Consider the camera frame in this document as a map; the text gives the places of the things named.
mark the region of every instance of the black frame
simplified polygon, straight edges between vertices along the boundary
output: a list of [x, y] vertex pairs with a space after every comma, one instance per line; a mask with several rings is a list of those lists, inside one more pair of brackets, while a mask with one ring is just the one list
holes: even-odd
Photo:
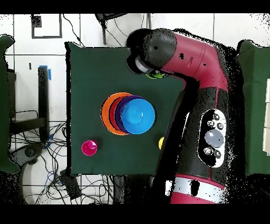
[[32, 39], [54, 39], [54, 38], [62, 38], [62, 18], [61, 14], [59, 14], [59, 36], [35, 36], [35, 19], [37, 16], [34, 14], [31, 15], [31, 23], [32, 23]]

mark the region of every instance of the purple bowl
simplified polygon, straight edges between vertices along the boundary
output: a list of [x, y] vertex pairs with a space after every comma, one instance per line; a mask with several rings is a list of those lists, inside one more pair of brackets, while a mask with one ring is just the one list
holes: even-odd
[[125, 105], [127, 105], [130, 101], [134, 100], [134, 99], [143, 99], [142, 97], [136, 96], [136, 95], [132, 95], [132, 96], [127, 96], [125, 98], [123, 98], [117, 105], [116, 109], [115, 109], [115, 114], [114, 114], [114, 118], [115, 118], [115, 122], [117, 124], [117, 126], [120, 128], [120, 130], [122, 132], [125, 132], [127, 134], [131, 134], [130, 132], [128, 132], [123, 124], [122, 124], [122, 120], [121, 120], [121, 114], [122, 111], [125, 107]]

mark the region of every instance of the stacked bowls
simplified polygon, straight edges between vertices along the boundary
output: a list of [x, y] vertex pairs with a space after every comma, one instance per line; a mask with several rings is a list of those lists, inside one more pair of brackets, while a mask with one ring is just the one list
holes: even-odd
[[150, 102], [126, 92], [111, 95], [101, 108], [104, 126], [116, 135], [143, 134], [153, 126], [155, 118]]

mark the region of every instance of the orange plate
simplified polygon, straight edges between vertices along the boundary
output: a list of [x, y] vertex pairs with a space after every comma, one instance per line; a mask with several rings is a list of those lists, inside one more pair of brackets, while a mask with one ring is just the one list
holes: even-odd
[[128, 94], [127, 92], [118, 92], [117, 94], [111, 95], [102, 105], [101, 108], [101, 120], [104, 124], [104, 126], [111, 132], [116, 135], [128, 135], [127, 133], [121, 132], [116, 130], [110, 123], [109, 120], [109, 110], [111, 107], [111, 104], [118, 98], [123, 96], [131, 96], [132, 94]]

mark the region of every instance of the dark green tablecloth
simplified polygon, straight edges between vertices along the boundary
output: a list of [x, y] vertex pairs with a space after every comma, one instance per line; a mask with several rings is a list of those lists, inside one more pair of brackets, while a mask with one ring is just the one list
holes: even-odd
[[250, 41], [244, 41], [240, 46], [238, 61], [244, 77], [246, 174], [270, 174], [270, 156], [263, 152], [265, 96], [267, 79], [270, 78], [270, 48], [259, 48]]
[[19, 167], [8, 159], [9, 149], [9, 86], [7, 78], [7, 66], [4, 60], [5, 50], [8, 49], [14, 40], [7, 35], [0, 36], [0, 171], [17, 173]]
[[[131, 73], [126, 48], [80, 48], [71, 50], [71, 172], [82, 174], [154, 174], [173, 107], [183, 89], [175, 77], [150, 79]], [[103, 102], [116, 92], [128, 92], [150, 101], [157, 110], [154, 127], [142, 135], [110, 133], [100, 119]], [[84, 141], [95, 139], [98, 151], [85, 156]]]

